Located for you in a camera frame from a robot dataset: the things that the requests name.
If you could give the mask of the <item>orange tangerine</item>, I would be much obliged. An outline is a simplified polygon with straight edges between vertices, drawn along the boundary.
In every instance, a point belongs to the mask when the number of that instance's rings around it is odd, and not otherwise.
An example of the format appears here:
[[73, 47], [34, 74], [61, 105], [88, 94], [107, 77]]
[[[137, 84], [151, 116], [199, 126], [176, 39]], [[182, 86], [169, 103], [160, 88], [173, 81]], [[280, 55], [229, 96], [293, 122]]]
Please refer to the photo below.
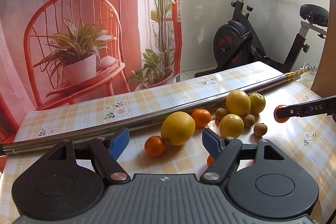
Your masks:
[[286, 105], [279, 105], [274, 110], [274, 119], [278, 123], [285, 123], [289, 119], [289, 114]]
[[144, 145], [145, 153], [150, 157], [157, 157], [163, 154], [166, 143], [160, 136], [151, 136]]
[[211, 121], [211, 113], [205, 109], [198, 109], [193, 111], [191, 114], [193, 120], [195, 121], [196, 128], [206, 127]]
[[213, 164], [214, 161], [215, 160], [213, 159], [213, 157], [211, 155], [208, 155], [208, 157], [207, 157], [207, 167], [210, 167]]

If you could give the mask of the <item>green yellow apple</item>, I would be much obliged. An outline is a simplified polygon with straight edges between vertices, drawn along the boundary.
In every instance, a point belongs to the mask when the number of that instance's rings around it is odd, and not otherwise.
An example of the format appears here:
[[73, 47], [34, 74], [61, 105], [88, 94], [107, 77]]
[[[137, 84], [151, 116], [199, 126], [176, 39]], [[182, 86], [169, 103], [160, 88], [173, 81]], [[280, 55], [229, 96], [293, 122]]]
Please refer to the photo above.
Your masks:
[[265, 108], [266, 101], [262, 94], [260, 93], [251, 93], [249, 95], [249, 99], [251, 102], [251, 109], [250, 113], [252, 114], [258, 114], [262, 112]]

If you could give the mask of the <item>large yellow grapefruit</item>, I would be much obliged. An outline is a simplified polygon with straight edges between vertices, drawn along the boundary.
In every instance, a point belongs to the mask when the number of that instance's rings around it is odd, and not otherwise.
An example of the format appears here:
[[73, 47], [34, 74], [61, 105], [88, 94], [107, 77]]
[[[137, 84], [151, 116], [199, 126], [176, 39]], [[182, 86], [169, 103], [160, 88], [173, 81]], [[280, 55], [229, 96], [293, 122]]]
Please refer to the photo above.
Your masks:
[[170, 114], [161, 126], [161, 137], [170, 145], [184, 145], [194, 134], [195, 121], [191, 115], [177, 111]]

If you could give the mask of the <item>orange tangerine front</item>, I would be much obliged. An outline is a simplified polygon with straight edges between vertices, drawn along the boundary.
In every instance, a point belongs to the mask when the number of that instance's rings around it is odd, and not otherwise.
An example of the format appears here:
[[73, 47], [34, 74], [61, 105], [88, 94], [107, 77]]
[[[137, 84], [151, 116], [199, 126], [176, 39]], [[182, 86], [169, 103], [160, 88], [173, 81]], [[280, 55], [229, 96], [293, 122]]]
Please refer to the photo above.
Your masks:
[[166, 143], [160, 136], [151, 136], [144, 145], [145, 153], [150, 157], [157, 157], [163, 154]]

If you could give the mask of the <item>plaid floral tablecloth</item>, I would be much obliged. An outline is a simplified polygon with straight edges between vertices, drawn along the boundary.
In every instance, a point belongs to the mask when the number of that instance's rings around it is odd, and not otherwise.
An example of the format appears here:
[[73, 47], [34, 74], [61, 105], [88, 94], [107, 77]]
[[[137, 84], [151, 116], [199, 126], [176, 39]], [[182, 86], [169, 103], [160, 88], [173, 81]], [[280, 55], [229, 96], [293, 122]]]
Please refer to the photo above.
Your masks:
[[14, 181], [61, 141], [86, 145], [129, 130], [118, 158], [129, 176], [136, 173], [200, 176], [209, 153], [202, 132], [209, 127], [223, 138], [256, 144], [269, 140], [310, 173], [319, 188], [319, 223], [333, 223], [335, 212], [335, 121], [325, 113], [276, 118], [275, 110], [320, 103], [320, 96], [260, 62], [213, 76], [156, 88], [31, 111], [19, 126], [1, 175], [1, 223], [19, 213], [12, 200]]

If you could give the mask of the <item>wooden board right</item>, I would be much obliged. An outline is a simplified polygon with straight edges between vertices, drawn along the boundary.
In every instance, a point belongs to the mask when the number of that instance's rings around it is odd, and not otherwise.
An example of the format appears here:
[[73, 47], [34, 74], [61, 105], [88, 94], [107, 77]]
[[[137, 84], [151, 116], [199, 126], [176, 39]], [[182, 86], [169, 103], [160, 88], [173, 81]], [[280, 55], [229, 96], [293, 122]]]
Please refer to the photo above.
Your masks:
[[311, 90], [321, 97], [335, 95], [335, 0], [330, 0], [329, 23], [318, 71]]

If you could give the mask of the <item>steel telescopic pole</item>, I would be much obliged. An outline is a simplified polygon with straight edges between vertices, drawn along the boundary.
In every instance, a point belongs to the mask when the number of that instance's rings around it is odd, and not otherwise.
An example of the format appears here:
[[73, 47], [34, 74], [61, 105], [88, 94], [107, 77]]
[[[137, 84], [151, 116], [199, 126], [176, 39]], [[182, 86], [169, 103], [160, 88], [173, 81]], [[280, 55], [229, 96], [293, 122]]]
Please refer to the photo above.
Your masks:
[[167, 109], [157, 110], [152, 113], [142, 114], [136, 117], [126, 118], [120, 121], [105, 123], [89, 128], [73, 130], [53, 136], [18, 141], [14, 143], [4, 143], [1, 144], [1, 157], [35, 151], [44, 151], [51, 149], [61, 141], [72, 141], [75, 144], [86, 143], [95, 137], [110, 137], [123, 127], [128, 127], [130, 131], [142, 130], [161, 124], [165, 118], [176, 111], [191, 113], [197, 109], [212, 110], [224, 104], [228, 94], [229, 92], [219, 93], [214, 96], [199, 99], [193, 102], [187, 102]]

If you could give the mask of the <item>printed room backdrop cloth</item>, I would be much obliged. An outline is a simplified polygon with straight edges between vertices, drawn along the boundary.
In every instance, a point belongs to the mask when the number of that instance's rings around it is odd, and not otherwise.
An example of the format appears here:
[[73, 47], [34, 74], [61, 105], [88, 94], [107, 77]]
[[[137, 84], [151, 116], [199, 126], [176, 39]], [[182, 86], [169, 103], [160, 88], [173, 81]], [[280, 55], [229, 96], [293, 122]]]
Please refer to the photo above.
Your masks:
[[1, 138], [29, 111], [169, 84], [181, 0], [1, 0]]

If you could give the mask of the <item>brown longan fruit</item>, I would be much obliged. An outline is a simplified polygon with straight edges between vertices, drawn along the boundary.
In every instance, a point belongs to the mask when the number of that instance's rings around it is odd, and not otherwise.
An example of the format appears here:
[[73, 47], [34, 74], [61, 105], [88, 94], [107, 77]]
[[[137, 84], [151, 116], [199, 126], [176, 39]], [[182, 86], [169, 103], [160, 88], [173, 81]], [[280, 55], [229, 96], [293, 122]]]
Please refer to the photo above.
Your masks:
[[227, 109], [220, 107], [215, 112], [215, 118], [221, 121], [228, 114]]
[[255, 116], [252, 114], [247, 114], [244, 118], [243, 118], [243, 122], [244, 122], [244, 127], [245, 128], [251, 128], [255, 122]]
[[264, 123], [256, 123], [253, 128], [253, 133], [257, 137], [262, 137], [266, 134], [268, 128]]

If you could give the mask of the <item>yellow lemon small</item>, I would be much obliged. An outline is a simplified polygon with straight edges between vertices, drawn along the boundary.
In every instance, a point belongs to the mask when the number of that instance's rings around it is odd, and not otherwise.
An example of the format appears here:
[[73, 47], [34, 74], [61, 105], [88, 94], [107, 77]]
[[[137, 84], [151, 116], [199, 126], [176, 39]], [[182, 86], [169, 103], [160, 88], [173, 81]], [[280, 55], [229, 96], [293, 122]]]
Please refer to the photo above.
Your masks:
[[244, 122], [236, 114], [226, 115], [219, 124], [219, 133], [222, 138], [228, 136], [238, 138], [244, 130]]

